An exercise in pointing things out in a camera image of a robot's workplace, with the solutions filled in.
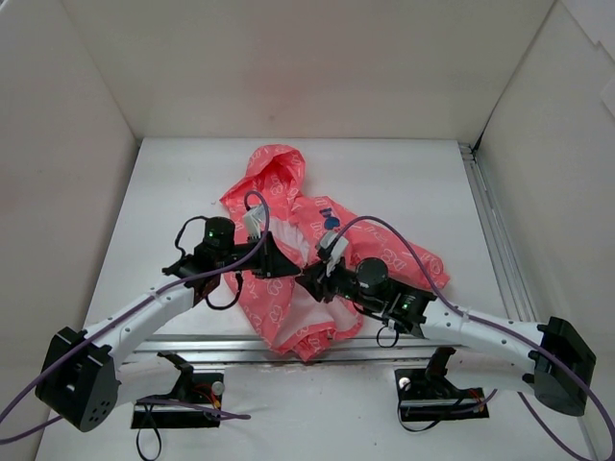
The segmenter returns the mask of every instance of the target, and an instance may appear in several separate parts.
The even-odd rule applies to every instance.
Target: printed pattern
[[[245,177],[220,199],[236,224],[235,240],[240,242],[247,238],[242,223],[245,213],[243,197],[247,191],[256,189],[267,200],[271,216],[288,226],[296,226],[309,243],[310,250],[305,260],[298,248],[293,248],[289,242],[282,243],[274,233],[284,254],[300,267],[315,262],[317,256],[314,247],[318,239],[331,227],[339,229],[336,226],[343,227],[356,216],[329,197],[304,196],[301,186],[305,175],[306,162],[297,149],[281,144],[258,148],[248,161]],[[250,198],[250,205],[257,203],[256,197]],[[365,257],[377,256],[386,263],[391,275],[402,277],[419,288],[430,289],[412,255],[389,230],[370,222],[361,222],[350,228],[345,236],[350,242],[345,256],[351,264],[357,265]],[[444,271],[442,260],[417,245],[411,245],[426,264],[438,287],[444,287],[449,276]],[[236,292],[234,275],[226,274],[224,277]],[[255,332],[274,352],[295,351],[303,360],[308,361],[326,350],[331,340],[352,338],[362,327],[363,317],[357,315],[352,304],[346,301],[343,301],[343,305],[353,319],[349,328],[340,328],[332,317],[326,322],[304,325],[297,321],[301,316],[288,315],[293,308],[293,278],[259,280],[252,274],[245,274],[244,278],[239,304]],[[312,307],[317,306],[318,303],[313,302]],[[287,325],[286,319],[294,319],[292,321],[297,322],[297,325]],[[281,343],[278,334],[281,331],[288,332],[289,329],[294,334],[283,338]]]

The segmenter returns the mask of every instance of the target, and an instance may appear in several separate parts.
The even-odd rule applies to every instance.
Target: pink cloth
[[[277,245],[299,267],[317,261],[315,245],[328,230],[339,230],[356,216],[329,197],[306,197],[301,186],[306,175],[306,161],[290,146],[269,145],[258,148],[250,157],[245,177],[220,199],[236,224],[235,239],[245,241],[242,217],[243,197],[248,190],[259,191],[271,212],[272,231]],[[258,199],[251,197],[256,205]],[[409,284],[430,290],[416,261],[406,247],[389,230],[370,222],[357,223],[344,235],[350,242],[347,263],[356,266],[365,257],[380,257],[389,273]],[[449,276],[442,260],[412,244],[439,287]],[[232,274],[224,276],[236,292]],[[260,280],[244,275],[239,304],[254,330],[274,352],[295,351],[305,360],[330,345],[330,340],[355,336],[363,325],[363,316],[352,303],[335,299],[317,303],[293,278]]]

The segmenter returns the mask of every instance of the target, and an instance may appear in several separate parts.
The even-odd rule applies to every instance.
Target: purple cable
[[[258,199],[262,203],[262,205],[264,207],[264,210],[265,210],[264,231],[263,231],[262,236],[260,237],[260,240],[258,241],[257,245],[248,254],[246,254],[245,256],[243,256],[241,259],[237,260],[233,264],[229,264],[228,266],[221,267],[221,268],[215,269],[213,271],[204,272],[203,274],[197,274],[196,276],[190,276],[190,277],[186,277],[184,279],[178,279],[178,280],[172,281],[171,283],[168,283],[168,284],[164,285],[162,288],[159,288],[156,291],[157,295],[160,295],[160,294],[164,293],[165,291],[173,288],[174,286],[180,285],[182,283],[187,283],[189,281],[194,281],[194,280],[198,280],[198,279],[204,279],[206,277],[217,276],[217,275],[223,274],[225,272],[230,272],[234,268],[236,268],[239,265],[243,264],[245,261],[247,261],[248,259],[250,259],[253,255],[255,255],[257,253],[257,251],[260,249],[260,247],[265,243],[265,235],[269,231],[269,206],[267,205],[267,202],[265,201],[265,198],[259,192],[257,192],[256,190],[248,191],[246,193],[246,198],[251,196],[251,195],[255,195],[255,196],[258,197]],[[71,358],[73,355],[75,355],[79,351],[82,351],[84,348],[86,348],[92,342],[96,341],[102,335],[104,335],[105,333],[107,333],[111,329],[115,328],[117,325],[121,324],[126,319],[129,319],[130,317],[135,315],[138,311],[140,311],[143,307],[145,307],[147,304],[149,304],[153,300],[154,300],[153,296],[148,296],[143,301],[141,301],[139,304],[137,304],[135,307],[133,307],[132,309],[128,310],[124,314],[120,315],[119,317],[117,317],[113,321],[109,322],[105,327],[101,328],[100,330],[98,330],[94,334],[92,334],[90,337],[88,337],[83,343],[80,343],[74,349],[71,349],[69,352],[67,352],[65,355],[63,355],[61,358],[59,358],[54,363],[52,363],[46,370],[44,370],[30,384],[28,384],[19,394],[17,394],[17,396],[7,405],[7,407],[2,411],[2,413],[0,413],[0,425],[7,419],[7,417],[11,414],[11,412],[17,406],[17,404],[20,403],[30,393],[30,391],[32,391],[35,387],[37,387],[49,375],[54,373],[60,367],[60,365],[62,365],[64,362],[66,362],[66,360]],[[26,432],[23,432],[21,434],[15,435],[13,437],[9,437],[7,439],[0,439],[0,446],[10,444],[10,443],[15,442],[17,440],[21,440],[24,437],[27,437],[27,436],[29,436],[29,435],[31,435],[31,434],[33,434],[33,433],[35,433],[35,432],[45,428],[46,426],[51,425],[52,423],[55,423],[56,421],[59,421],[60,419],[61,419],[61,417],[58,417],[58,418],[49,420],[46,424],[38,425],[37,427],[33,427],[32,429],[27,430]]]
[[[472,406],[469,406],[468,408],[463,408],[461,410],[454,410],[450,414],[451,415],[461,415],[463,413],[470,413],[472,411],[480,410],[487,403],[489,403],[491,401],[491,399],[496,397],[497,393],[498,393],[498,390],[494,389],[493,391],[491,391],[491,394],[489,394],[487,397],[485,397],[482,401],[480,401],[476,405],[472,405]],[[426,410],[426,411],[420,411],[420,413],[421,414],[426,414],[426,415],[440,415],[442,412],[435,411],[435,410]]]
[[[344,226],[342,228],[342,230],[339,232],[337,237],[333,240],[332,244],[335,245],[335,243],[337,243],[337,240],[339,240],[339,238],[342,236],[342,234],[344,234],[350,227],[352,227],[354,224],[356,224],[359,221],[374,221],[376,223],[382,224],[387,229],[389,229],[391,232],[393,232],[402,241],[402,243],[406,246],[406,248],[408,249],[408,251],[410,252],[412,257],[414,258],[414,260],[418,264],[419,268],[421,269],[421,272],[423,273],[423,275],[427,279],[428,283],[430,284],[430,287],[433,290],[433,293],[440,299],[440,301],[442,301],[442,303],[444,303],[448,308],[450,308],[453,313],[455,313],[456,315],[461,316],[461,317],[463,316],[463,312],[459,309],[459,306],[458,305],[454,305],[449,300],[447,300],[447,298],[444,296],[442,291],[437,287],[437,285],[435,284],[435,282],[431,278],[431,275],[430,275],[429,271],[427,270],[427,268],[425,267],[425,265],[421,261],[421,258],[419,257],[418,254],[416,254],[416,252],[414,251],[412,246],[406,241],[404,236],[401,235],[395,228],[393,228],[393,226],[391,226],[387,222],[383,221],[382,219],[377,218],[375,216],[358,216],[357,218],[351,220],[346,226]],[[587,397],[589,397],[590,400],[592,402],[594,402],[594,404],[598,408],[598,411],[600,412],[601,416],[603,417],[604,422],[606,423],[606,427],[608,428],[608,432],[609,432],[609,434],[611,436],[611,444],[613,446],[613,449],[612,449],[611,454],[609,455],[609,457],[606,458],[604,461],[615,461],[615,424],[613,424],[613,420],[611,420],[611,417],[609,416],[608,412],[606,411],[606,408],[604,407],[603,403],[600,401],[598,396],[596,394],[594,394],[594,391],[592,391],[589,388],[589,386],[587,384],[585,384],[583,382],[583,380],[575,374],[575,372],[573,372],[570,368],[568,368],[565,363],[563,363],[561,360],[559,360],[557,357],[555,357],[552,353],[550,353],[549,351],[547,351],[546,349],[544,349],[540,345],[535,344],[533,341],[529,340],[524,335],[519,334],[518,332],[516,332],[516,331],[514,331],[512,329],[509,329],[509,328],[506,328],[506,327],[502,327],[502,326],[500,326],[498,324],[495,324],[495,323],[490,322],[488,320],[482,319],[480,317],[476,317],[474,315],[468,315],[468,318],[470,320],[474,321],[474,322],[486,325],[488,327],[492,327],[493,329],[496,329],[497,331],[500,331],[502,333],[508,334],[508,335],[512,336],[513,338],[518,339],[519,341],[527,344],[528,346],[530,346],[535,351],[538,351],[539,353],[544,355],[549,361],[551,361],[555,366],[557,366],[557,368],[559,368],[561,371],[563,371],[566,374],[567,377],[569,377],[585,394],[587,394]],[[529,405],[529,402],[527,401],[527,399],[523,398],[523,401],[524,401],[524,404],[528,407],[528,409],[530,409],[531,406]],[[531,408],[530,413],[536,419],[536,421],[547,431],[547,434],[549,434],[549,436],[553,439],[553,441],[556,442],[560,447],[565,449],[565,451],[568,454],[570,454],[573,458],[577,459],[578,461],[592,461],[591,459],[584,458],[584,457],[580,456],[579,454],[574,453],[570,448],[566,447],[566,445],[564,445],[564,443],[555,434],[553,434],[552,431],[547,430],[547,426],[538,417],[536,412],[533,411],[533,408]]]
[[[235,413],[229,413],[228,411],[218,410],[216,408],[209,408],[208,406],[198,405],[196,403],[187,403],[185,401],[178,400],[163,400],[163,399],[141,399],[137,403],[145,403],[152,405],[177,405],[184,408],[191,408],[193,410],[203,411],[213,416],[222,417],[223,421],[227,420],[249,420],[252,417],[250,415],[236,415]]]

